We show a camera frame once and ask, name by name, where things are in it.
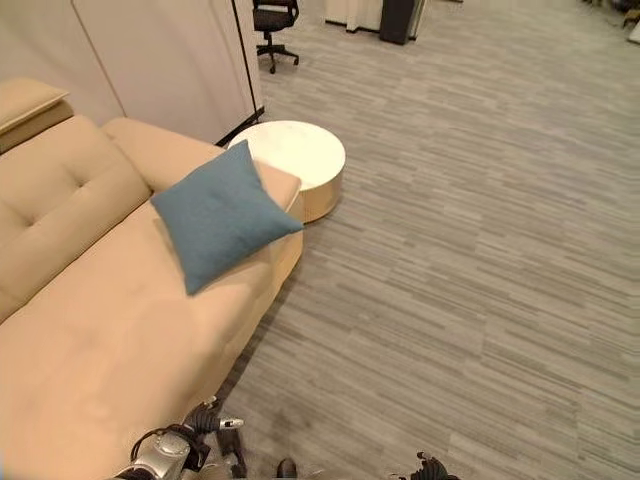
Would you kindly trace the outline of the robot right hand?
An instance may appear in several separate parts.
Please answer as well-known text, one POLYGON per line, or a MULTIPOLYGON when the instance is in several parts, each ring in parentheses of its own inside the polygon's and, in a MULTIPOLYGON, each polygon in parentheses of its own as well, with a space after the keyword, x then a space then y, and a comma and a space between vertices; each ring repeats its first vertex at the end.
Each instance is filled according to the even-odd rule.
POLYGON ((459 477, 451 474, 442 462, 425 451, 418 451, 416 457, 420 466, 415 471, 408 474, 390 474, 389 478, 399 480, 459 480, 459 477))

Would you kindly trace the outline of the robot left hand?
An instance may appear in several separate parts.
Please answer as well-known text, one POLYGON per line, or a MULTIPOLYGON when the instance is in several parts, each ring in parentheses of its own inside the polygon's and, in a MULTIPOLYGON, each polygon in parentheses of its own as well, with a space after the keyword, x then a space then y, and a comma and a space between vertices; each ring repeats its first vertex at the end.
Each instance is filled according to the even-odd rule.
POLYGON ((195 406, 183 425, 192 431, 192 445, 185 467, 201 473, 207 467, 222 466, 231 479, 245 478, 247 465, 240 436, 244 421, 220 416, 221 403, 216 396, 195 406))

